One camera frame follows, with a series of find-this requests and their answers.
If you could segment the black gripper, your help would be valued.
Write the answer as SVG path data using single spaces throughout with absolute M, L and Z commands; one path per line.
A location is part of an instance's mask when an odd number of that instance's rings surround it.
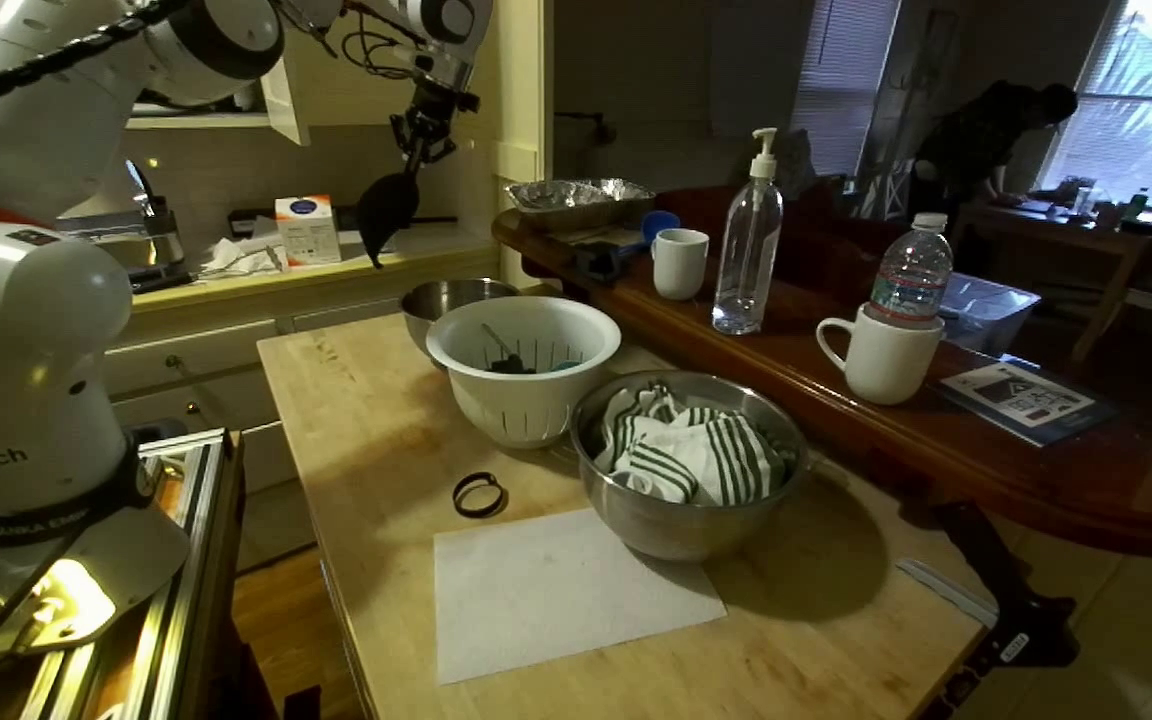
M 453 156 L 458 152 L 453 114 L 475 109 L 481 98 L 472 90 L 421 78 L 411 86 L 411 105 L 394 120 L 404 169 L 421 171 L 424 163 L 442 163 L 443 156 Z

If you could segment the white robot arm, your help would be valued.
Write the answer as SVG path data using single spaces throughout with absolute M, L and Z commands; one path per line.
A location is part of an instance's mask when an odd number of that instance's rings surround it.
M 368 12 L 411 38 L 404 169 L 360 203 L 360 241 L 411 222 L 418 171 L 453 152 L 493 0 L 0 0 L 0 545 L 83 529 L 138 500 L 133 438 L 97 362 L 133 280 L 62 216 L 120 156 L 133 105 L 219 98 L 285 57 L 291 27 Z

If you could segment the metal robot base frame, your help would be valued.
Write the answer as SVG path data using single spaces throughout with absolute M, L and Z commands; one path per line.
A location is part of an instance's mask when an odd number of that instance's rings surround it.
M 0 720 L 199 720 L 219 702 L 235 438 L 151 438 L 138 481 L 145 506 L 0 547 Z

